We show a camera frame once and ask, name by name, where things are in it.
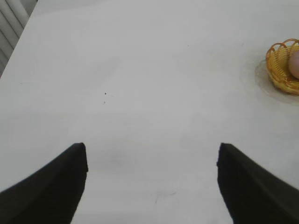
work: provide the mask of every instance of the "table surface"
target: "table surface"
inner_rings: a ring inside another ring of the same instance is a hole
[[[74,142],[89,173],[74,224],[230,224],[232,143],[299,188],[299,106],[255,68],[299,36],[297,0],[39,0],[0,79],[0,190]]]

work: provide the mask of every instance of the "wicker basket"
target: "wicker basket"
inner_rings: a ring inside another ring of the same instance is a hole
[[[288,62],[294,51],[299,50],[299,40],[288,39],[273,44],[266,54],[269,77],[276,87],[299,96],[299,79],[291,75]]]

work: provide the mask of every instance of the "yellow basket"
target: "yellow basket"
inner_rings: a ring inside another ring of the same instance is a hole
[[[290,56],[297,50],[299,50],[299,40],[297,39],[275,43],[267,51],[266,64],[269,77],[276,87],[299,96],[299,79],[291,75],[288,66]]]

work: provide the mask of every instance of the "egg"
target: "egg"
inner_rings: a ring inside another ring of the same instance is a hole
[[[290,57],[289,70],[295,78],[299,78],[299,50]]]

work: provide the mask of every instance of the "white table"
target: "white table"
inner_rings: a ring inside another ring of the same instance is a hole
[[[299,188],[299,106],[254,80],[299,37],[298,7],[39,0],[0,79],[0,190],[74,142],[90,169],[74,224],[231,224],[221,142]]]

